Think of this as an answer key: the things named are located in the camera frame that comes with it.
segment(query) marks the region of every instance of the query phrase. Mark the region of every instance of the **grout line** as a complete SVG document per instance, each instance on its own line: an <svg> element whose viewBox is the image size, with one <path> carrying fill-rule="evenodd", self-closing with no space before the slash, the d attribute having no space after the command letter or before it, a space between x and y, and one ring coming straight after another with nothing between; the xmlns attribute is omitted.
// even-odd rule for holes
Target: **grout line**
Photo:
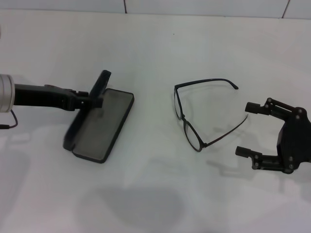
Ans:
<svg viewBox="0 0 311 233"><path fill-rule="evenodd" d="M123 3L124 3L124 10L125 10L125 13L127 14L127 10L126 10L126 2L125 2L125 0L123 0Z"/></svg>
<svg viewBox="0 0 311 233"><path fill-rule="evenodd" d="M284 13L283 13L283 15L282 15L282 18L284 18L284 16L285 16L285 13L286 13L287 8L288 8L288 6L289 6L289 4L290 4L290 1L291 1L291 0L288 0L288 3L287 3L287 5L286 5L286 8L285 8Z"/></svg>

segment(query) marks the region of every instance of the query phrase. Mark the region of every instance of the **eyeglass frame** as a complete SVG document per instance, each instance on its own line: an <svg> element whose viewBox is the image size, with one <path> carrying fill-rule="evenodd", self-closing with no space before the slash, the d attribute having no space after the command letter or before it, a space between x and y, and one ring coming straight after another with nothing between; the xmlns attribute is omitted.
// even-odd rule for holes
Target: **eyeglass frame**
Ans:
<svg viewBox="0 0 311 233"><path fill-rule="evenodd" d="M203 140L201 139L201 137L199 136L199 134L197 133L197 131L194 129L194 127L190 124L189 121L186 120L185 118L185 115L183 113L183 108L182 108L182 105L181 105L181 101L180 101L180 98L179 98L179 94L178 94L178 89L181 88L181 87L185 87L185 86L190 86L190 85L194 85L194 84L199 84L199 83L207 83L207 82L212 82L212 81L225 81L227 83L229 83L234 89L238 90L239 87L236 86L232 81L230 80L227 80L227 79L204 79L204 80L197 80L197 81L192 81L192 82L187 82L187 83L182 83L182 84L178 84L178 85L175 85L174 87L174 107L175 107L175 112L176 112L176 115L177 115L177 118L178 120L183 120L184 122L184 132L185 132L185 135L186 135L186 138L188 140L188 142L190 143L191 147L197 151L197 152L201 152L203 148L206 148L206 147L209 147L210 145L218 142L219 140L223 139L224 137L226 137L228 134L232 133L233 131L235 131L238 127L240 127L247 119L248 117L248 114L246 115L245 119L239 124L237 125L236 127L234 127L232 130L230 130L229 132L225 133L224 135L220 136L219 138L216 138L215 140L209 142L209 143L206 143L206 142L203 142ZM176 102L175 102L175 94L177 96L177 101L178 101L178 105L179 105L179 109L180 109L180 117L178 116L178 113L177 113L177 110L176 110ZM194 134L196 135L199 143L200 143L200 148L197 149L195 148L192 143L190 142L189 138L188 138L188 135L186 133L186 126L189 126L192 131L194 132Z"/></svg>

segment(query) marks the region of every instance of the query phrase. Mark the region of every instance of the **white wall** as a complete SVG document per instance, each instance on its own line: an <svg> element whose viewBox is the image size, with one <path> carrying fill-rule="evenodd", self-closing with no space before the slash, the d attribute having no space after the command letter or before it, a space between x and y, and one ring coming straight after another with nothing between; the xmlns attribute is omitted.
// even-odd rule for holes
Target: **white wall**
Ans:
<svg viewBox="0 0 311 233"><path fill-rule="evenodd" d="M311 0L291 0L284 18L311 19Z"/></svg>
<svg viewBox="0 0 311 233"><path fill-rule="evenodd" d="M280 18L288 0L126 0L127 12Z"/></svg>
<svg viewBox="0 0 311 233"><path fill-rule="evenodd" d="M40 9L124 13L123 0L0 0L0 9Z"/></svg>

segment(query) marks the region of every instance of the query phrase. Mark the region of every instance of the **black eyeglasses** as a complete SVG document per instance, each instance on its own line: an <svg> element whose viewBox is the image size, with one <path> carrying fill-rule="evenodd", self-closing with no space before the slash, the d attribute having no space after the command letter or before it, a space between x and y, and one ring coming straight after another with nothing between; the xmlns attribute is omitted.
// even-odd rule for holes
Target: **black eyeglasses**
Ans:
<svg viewBox="0 0 311 233"><path fill-rule="evenodd" d="M180 99L179 99L178 89L181 88L181 87L184 87L184 86L190 86L190 85L194 85L194 84L198 84L198 83L206 83L206 82L211 82L211 81L225 81L225 82L231 84L231 86L234 89L236 89L236 90L239 89L233 82L231 82L231 81L229 81L227 79L198 80L198 81L193 81L193 82L189 82L189 83L182 83L182 84L176 85L175 88L174 88L174 103L175 103L175 111L176 111L177 117L178 117L179 120L183 120L183 122L184 122L184 131L185 131L186 137L187 137L190 145L197 152L200 152L203 148L206 148L206 147L214 144L215 142L218 142L219 140L223 139L224 137L226 137L228 134L230 134L231 132L236 130L240 125L242 125L246 121L246 119L248 117L248 115L246 115L245 119L239 125L237 125L235 128L233 128L229 132L225 133L221 137L211 141L210 143L203 142L202 139L200 138L199 134L193 128L193 126L189 123L189 121L187 121L185 119L185 115L183 114L183 109L182 109L181 102L180 102Z"/></svg>

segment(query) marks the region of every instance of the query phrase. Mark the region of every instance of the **silver cylindrical motor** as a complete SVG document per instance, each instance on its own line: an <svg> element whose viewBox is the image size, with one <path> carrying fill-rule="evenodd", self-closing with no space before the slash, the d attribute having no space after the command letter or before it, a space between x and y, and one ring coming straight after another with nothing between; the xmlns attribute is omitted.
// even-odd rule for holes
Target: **silver cylindrical motor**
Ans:
<svg viewBox="0 0 311 233"><path fill-rule="evenodd" d="M10 75L0 74L0 113L10 112L15 99L15 86Z"/></svg>

